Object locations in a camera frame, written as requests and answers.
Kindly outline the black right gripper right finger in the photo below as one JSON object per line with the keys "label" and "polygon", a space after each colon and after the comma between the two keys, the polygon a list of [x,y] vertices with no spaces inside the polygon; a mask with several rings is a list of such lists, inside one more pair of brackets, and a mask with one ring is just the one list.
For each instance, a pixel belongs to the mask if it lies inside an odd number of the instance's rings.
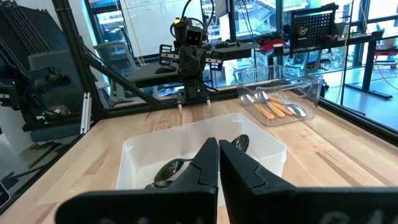
{"label": "black right gripper right finger", "polygon": [[220,141],[230,224],[398,224],[398,187],[297,187]]}

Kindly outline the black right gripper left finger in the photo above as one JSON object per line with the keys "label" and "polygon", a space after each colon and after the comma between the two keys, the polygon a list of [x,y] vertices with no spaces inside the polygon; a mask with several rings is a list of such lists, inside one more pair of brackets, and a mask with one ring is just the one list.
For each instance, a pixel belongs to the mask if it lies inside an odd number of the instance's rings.
{"label": "black right gripper left finger", "polygon": [[208,138],[165,189],[79,194],[61,204],[56,224],[216,224],[218,143]]}

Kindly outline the dark blurred utensil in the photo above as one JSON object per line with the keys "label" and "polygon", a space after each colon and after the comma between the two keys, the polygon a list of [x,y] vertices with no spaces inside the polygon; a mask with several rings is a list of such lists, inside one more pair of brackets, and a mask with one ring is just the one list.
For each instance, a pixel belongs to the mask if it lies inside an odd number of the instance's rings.
{"label": "dark blurred utensil", "polygon": [[173,182],[169,179],[183,167],[184,163],[190,161],[192,161],[192,159],[172,159],[158,171],[158,173],[154,177],[154,182],[152,183],[152,185],[155,188],[167,188]]}
{"label": "dark blurred utensil", "polygon": [[236,137],[231,143],[236,148],[246,153],[249,147],[249,136],[246,134],[241,134],[238,137]]}

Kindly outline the orange handled knife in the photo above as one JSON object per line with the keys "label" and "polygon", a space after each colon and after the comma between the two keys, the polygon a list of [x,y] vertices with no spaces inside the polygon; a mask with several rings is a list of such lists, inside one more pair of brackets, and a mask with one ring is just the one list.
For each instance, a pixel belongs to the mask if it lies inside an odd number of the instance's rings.
{"label": "orange handled knife", "polygon": [[285,114],[284,114],[278,107],[276,107],[275,105],[272,104],[272,102],[271,102],[269,96],[268,96],[264,91],[262,91],[262,92],[260,93],[260,95],[262,96],[262,98],[263,98],[264,101],[266,102],[267,106],[271,109],[271,111],[272,111],[276,116],[278,116],[279,118],[284,118],[284,117],[285,117]]}

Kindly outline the black computer mouse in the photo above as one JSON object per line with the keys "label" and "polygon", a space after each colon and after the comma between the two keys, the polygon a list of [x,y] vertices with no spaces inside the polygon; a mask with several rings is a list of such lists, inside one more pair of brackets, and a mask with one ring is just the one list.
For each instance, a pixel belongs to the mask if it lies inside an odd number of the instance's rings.
{"label": "black computer mouse", "polygon": [[177,68],[171,65],[160,65],[156,70],[155,74],[161,74],[161,73],[170,73],[176,71]]}

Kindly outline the grey desk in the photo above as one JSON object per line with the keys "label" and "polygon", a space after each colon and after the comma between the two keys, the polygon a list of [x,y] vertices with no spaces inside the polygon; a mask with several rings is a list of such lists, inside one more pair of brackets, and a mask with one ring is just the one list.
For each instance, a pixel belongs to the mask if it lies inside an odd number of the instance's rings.
{"label": "grey desk", "polygon": [[[251,50],[258,48],[257,44],[242,43],[240,47],[215,49],[215,52],[223,52],[223,61],[236,60],[240,58],[249,58]],[[177,71],[169,73],[156,74],[155,71],[160,67],[159,64],[152,63],[138,68],[128,80],[135,84],[137,88],[165,85],[169,83],[178,83],[180,81]]]}

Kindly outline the large window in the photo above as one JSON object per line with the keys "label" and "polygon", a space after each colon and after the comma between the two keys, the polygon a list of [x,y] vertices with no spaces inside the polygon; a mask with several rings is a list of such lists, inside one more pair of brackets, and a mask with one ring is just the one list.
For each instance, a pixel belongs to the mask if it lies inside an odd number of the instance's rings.
{"label": "large window", "polygon": [[[97,43],[127,42],[139,63],[151,63],[160,44],[172,43],[169,27],[178,16],[191,17],[194,25],[199,25],[203,19],[210,19],[208,35],[212,42],[229,38],[228,16],[218,17],[211,13],[217,0],[87,1]],[[275,31],[278,1],[283,3],[284,22],[289,21],[295,9],[315,8],[333,2],[339,5],[337,22],[358,22],[367,15],[368,31],[382,29],[386,34],[398,32],[398,0],[237,0],[234,3],[237,38],[251,40]],[[328,100],[342,101],[345,106],[398,129],[398,68],[387,68],[381,63],[374,67],[371,87],[393,96],[391,100],[383,100],[354,90],[339,90],[343,50],[324,50],[322,55],[331,61],[325,65],[323,72],[330,86],[326,93]]]}

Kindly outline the frosted plastic bin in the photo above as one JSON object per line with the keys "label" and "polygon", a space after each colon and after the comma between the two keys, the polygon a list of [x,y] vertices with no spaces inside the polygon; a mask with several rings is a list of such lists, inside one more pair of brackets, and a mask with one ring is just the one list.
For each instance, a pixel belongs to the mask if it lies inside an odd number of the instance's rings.
{"label": "frosted plastic bin", "polygon": [[232,141],[241,134],[249,137],[246,154],[280,177],[287,146],[242,114],[229,113],[126,140],[116,189],[143,189],[168,161],[193,158],[208,138]]}

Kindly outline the grey mesh office chair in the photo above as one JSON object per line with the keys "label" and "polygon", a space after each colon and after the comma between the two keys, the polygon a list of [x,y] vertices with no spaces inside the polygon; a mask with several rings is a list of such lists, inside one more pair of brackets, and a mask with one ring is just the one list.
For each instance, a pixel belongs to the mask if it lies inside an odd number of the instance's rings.
{"label": "grey mesh office chair", "polygon": [[284,66],[294,68],[298,77],[308,77],[317,73],[319,69],[326,70],[323,64],[329,64],[330,59],[322,57],[322,50],[313,53],[316,53],[316,56],[311,57],[311,52],[289,55]]}
{"label": "grey mesh office chair", "polygon": [[[121,77],[130,80],[137,70],[137,65],[132,57],[131,51],[123,41],[107,42],[94,46],[101,60],[109,65]],[[109,99],[112,104],[133,101],[136,97],[133,93],[125,91],[124,88],[112,80],[110,82]]]}

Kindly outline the red equipment piece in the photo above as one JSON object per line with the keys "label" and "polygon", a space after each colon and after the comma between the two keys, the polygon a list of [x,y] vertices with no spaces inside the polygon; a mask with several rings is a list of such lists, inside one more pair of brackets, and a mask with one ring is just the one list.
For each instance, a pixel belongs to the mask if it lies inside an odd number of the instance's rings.
{"label": "red equipment piece", "polygon": [[268,52],[274,48],[275,44],[283,44],[284,39],[260,39],[257,43],[260,50]]}

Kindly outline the clear plastic container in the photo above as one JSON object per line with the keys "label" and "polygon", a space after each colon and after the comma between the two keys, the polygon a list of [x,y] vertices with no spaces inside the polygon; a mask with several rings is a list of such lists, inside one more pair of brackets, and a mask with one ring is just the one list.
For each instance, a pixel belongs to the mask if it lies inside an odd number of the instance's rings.
{"label": "clear plastic container", "polygon": [[[295,69],[286,69],[280,65],[257,68],[247,68],[234,74],[238,96],[251,95],[264,109],[274,115],[274,119],[267,119],[257,112],[253,106],[242,103],[251,115],[266,126],[279,126],[313,118],[316,114],[322,88],[322,77],[298,77]],[[296,103],[307,112],[306,117],[285,114],[284,118],[276,116],[267,106],[260,95],[264,91],[269,97],[273,96],[284,103]]]}

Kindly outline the black pegboard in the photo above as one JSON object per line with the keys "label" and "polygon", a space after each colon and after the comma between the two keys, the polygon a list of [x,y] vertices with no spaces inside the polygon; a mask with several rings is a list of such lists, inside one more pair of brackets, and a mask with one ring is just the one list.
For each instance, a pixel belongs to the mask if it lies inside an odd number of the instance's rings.
{"label": "black pegboard", "polygon": [[290,53],[308,47],[323,47],[326,37],[332,36],[335,14],[339,5],[329,3],[313,9],[298,9],[291,13]]}

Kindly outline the black standing desk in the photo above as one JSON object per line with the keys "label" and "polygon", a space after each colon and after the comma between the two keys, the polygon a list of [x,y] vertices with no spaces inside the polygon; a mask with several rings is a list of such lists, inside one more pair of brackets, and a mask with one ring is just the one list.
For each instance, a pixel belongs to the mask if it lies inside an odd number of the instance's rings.
{"label": "black standing desk", "polygon": [[[370,89],[370,84],[371,84],[371,77],[373,73],[373,66],[374,66],[374,59],[375,56],[377,55],[376,52],[396,52],[398,53],[398,49],[395,48],[393,49],[392,47],[390,49],[386,50],[379,50],[376,48],[376,45],[379,41],[381,40],[387,40],[387,39],[395,39],[398,38],[398,32],[393,33],[393,34],[385,34],[383,31],[375,31],[371,35],[367,35],[366,37],[358,37],[354,39],[349,39],[347,46],[349,45],[357,45],[357,44],[364,44],[368,42],[368,53],[366,56],[366,63],[365,63],[365,69],[364,69],[364,77],[362,81],[362,85],[352,85],[352,84],[344,84],[344,86],[347,86],[349,88],[374,95],[380,98],[383,98],[385,100],[390,100],[392,98],[392,95],[387,95],[384,93],[381,93],[379,91],[373,91]],[[273,65],[274,64],[274,57],[278,56],[283,56],[283,55],[294,55],[294,54],[299,54],[299,53],[305,53],[305,52],[311,52],[311,51],[317,51],[317,50],[323,50],[323,49],[328,49],[331,50],[332,48],[337,48],[337,47],[342,47],[344,46],[343,40],[333,40],[333,41],[328,41],[325,46],[316,46],[316,47],[306,47],[303,49],[298,49],[298,50],[290,50],[289,48],[286,48],[283,50],[282,53],[274,53],[272,50],[271,51],[263,51],[263,50],[256,50],[256,52],[259,52],[260,54],[266,55],[268,57],[267,62],[268,65]]]}

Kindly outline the black stacked panels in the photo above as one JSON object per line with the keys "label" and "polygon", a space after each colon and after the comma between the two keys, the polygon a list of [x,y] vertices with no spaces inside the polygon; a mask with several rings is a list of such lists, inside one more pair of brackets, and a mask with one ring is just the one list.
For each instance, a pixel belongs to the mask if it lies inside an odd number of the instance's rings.
{"label": "black stacked panels", "polygon": [[48,11],[0,0],[0,62],[26,71],[30,55],[67,48],[61,28]]}

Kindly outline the black aluminium rig frame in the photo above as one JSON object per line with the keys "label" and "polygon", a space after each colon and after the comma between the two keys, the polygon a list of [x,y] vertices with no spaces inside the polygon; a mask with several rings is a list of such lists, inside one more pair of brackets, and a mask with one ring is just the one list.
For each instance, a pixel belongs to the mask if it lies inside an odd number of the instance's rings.
{"label": "black aluminium rig frame", "polygon": [[[52,4],[58,18],[60,19],[61,27],[66,32],[67,44],[72,49],[72,60],[78,71],[83,89],[93,95],[93,126],[96,126],[98,121],[104,119],[114,119],[123,116],[136,117],[139,114],[160,113],[160,111],[167,110],[173,110],[176,112],[177,100],[175,99],[159,100],[158,106],[154,106],[146,101],[136,105],[127,105],[111,110],[101,106],[98,91],[95,90],[95,83],[91,69],[94,68],[105,75],[110,75],[111,71],[109,68],[100,65],[97,59],[89,53],[88,49],[84,45],[83,39],[78,33],[78,28],[76,26],[69,1],[52,0]],[[317,132],[319,136],[330,134],[333,129],[332,125],[339,124],[340,128],[345,128],[348,131],[358,130],[359,132],[362,132],[363,141],[375,141],[378,144],[390,144],[398,149],[398,131],[388,128],[387,126],[379,124],[371,119],[365,118],[348,108],[344,108],[325,99],[320,100],[320,106],[321,110],[319,117],[325,120],[325,124],[323,124],[325,130]],[[16,216],[20,218],[22,216],[22,209],[17,208],[17,206],[32,205],[32,202],[27,201],[28,196],[30,196],[35,189],[44,189],[44,187],[39,184],[49,179],[50,176],[55,176],[55,169],[60,165],[60,159],[63,159],[65,156],[70,156],[71,161],[76,162],[77,158],[70,154],[70,149],[76,148],[78,143],[82,143],[87,140],[88,138],[85,138],[84,135],[81,134],[76,141],[73,141],[68,146],[67,150],[64,151],[62,155],[50,161],[50,164],[46,165],[37,175],[35,175],[32,181],[29,181],[23,186],[22,190],[18,191],[14,199],[12,199],[5,207],[0,208],[0,218],[11,216],[11,212],[14,212]]]}

